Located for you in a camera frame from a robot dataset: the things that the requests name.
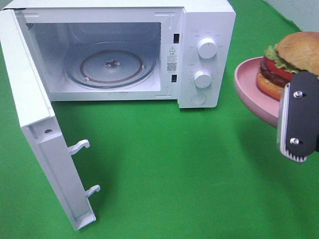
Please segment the glass turntable plate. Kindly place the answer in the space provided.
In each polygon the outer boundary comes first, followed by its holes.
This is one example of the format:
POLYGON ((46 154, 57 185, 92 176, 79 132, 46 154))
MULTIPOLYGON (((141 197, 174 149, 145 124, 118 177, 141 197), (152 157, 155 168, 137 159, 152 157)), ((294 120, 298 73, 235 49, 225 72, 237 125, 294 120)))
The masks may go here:
POLYGON ((146 79, 156 66, 157 47, 113 41, 75 46, 65 57, 65 73, 75 83, 117 89, 146 79))

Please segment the pink round plate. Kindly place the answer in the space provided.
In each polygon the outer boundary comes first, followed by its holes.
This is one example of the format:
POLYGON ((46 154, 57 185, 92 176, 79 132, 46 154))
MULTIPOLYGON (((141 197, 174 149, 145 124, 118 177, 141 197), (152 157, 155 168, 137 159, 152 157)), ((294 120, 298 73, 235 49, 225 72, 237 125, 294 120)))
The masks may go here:
POLYGON ((236 67, 235 89, 240 100, 254 115, 269 125, 277 127, 280 103, 257 87, 257 73, 262 61, 262 56, 254 57, 236 67))

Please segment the white microwave door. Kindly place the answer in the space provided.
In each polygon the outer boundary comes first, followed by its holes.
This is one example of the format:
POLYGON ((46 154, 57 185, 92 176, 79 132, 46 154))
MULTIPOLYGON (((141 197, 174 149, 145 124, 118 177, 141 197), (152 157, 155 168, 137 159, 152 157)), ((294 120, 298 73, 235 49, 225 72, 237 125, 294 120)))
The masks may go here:
POLYGON ((0 42, 20 128, 45 173, 73 229, 95 221, 89 197, 72 155, 88 148, 88 140, 67 146, 51 102, 13 10, 0 12, 0 42))

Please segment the round door release button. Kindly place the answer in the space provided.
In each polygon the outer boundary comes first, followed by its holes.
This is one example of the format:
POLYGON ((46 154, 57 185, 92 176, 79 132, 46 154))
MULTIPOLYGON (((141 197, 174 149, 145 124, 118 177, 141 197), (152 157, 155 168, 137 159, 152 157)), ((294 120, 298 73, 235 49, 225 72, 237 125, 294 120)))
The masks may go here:
POLYGON ((191 101, 193 104, 200 106, 206 102, 206 95, 204 93, 199 93, 192 96, 191 101))

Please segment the burger with lettuce and tomato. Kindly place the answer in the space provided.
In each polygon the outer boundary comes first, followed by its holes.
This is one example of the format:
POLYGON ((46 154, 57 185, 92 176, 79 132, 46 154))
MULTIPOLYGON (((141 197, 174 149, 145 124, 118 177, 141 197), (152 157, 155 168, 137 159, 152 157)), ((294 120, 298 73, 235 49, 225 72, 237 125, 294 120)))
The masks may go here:
POLYGON ((280 100, 285 85, 302 71, 319 75, 318 32, 295 32, 268 46, 257 74, 257 88, 280 100))

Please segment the white microwave oven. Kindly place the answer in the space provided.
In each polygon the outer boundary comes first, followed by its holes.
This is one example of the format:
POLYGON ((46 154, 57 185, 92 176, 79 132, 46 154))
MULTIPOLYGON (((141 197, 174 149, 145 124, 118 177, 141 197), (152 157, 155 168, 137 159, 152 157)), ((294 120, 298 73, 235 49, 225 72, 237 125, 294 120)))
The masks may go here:
POLYGON ((40 75, 53 101, 175 100, 180 108, 217 105, 236 13, 226 0, 14 0, 14 11, 40 75), (210 59, 198 55, 204 37, 217 43, 210 59), (154 71, 144 80, 117 89, 89 88, 65 73, 65 57, 75 46, 129 42, 157 47, 154 71), (207 88, 194 74, 211 73, 207 88), (204 93, 197 106, 192 96, 204 93))

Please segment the lower white dial knob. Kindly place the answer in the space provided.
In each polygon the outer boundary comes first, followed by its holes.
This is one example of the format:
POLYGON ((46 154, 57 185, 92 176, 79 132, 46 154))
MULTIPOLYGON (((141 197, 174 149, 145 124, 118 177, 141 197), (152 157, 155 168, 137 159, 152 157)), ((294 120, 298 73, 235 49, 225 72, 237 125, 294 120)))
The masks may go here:
POLYGON ((211 73, 207 70, 200 70, 194 74, 195 86, 201 89, 207 88, 211 85, 211 73))

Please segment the green table cloth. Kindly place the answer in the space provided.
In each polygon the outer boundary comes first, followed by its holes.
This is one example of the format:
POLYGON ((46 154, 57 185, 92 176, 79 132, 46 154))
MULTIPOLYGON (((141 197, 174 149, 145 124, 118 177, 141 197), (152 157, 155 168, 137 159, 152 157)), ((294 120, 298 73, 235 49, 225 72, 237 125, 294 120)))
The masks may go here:
POLYGON ((0 236, 3 239, 316 239, 319 155, 298 164, 276 130, 237 97, 238 64, 297 27, 261 0, 236 11, 218 106, 175 101, 54 102, 96 221, 73 230, 18 123, 0 65, 0 236))

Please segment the upper white dial knob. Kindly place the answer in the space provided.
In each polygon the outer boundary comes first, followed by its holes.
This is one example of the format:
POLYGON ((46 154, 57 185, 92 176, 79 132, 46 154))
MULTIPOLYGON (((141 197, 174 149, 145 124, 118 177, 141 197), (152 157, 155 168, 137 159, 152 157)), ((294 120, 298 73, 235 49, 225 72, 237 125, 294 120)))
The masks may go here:
POLYGON ((212 37, 204 37, 197 43, 198 55, 203 59, 210 59, 217 53, 217 43, 212 37))

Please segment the white dial knob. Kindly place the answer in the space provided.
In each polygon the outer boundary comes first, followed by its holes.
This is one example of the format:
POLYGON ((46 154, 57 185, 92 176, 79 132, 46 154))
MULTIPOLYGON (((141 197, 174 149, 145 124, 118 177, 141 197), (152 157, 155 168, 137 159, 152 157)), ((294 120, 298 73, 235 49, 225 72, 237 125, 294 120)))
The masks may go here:
POLYGON ((195 86, 201 89, 207 88, 211 85, 211 73, 207 70, 200 70, 194 74, 195 86))
POLYGON ((217 43, 212 37, 204 37, 197 43, 198 55, 203 59, 210 59, 217 53, 217 43))

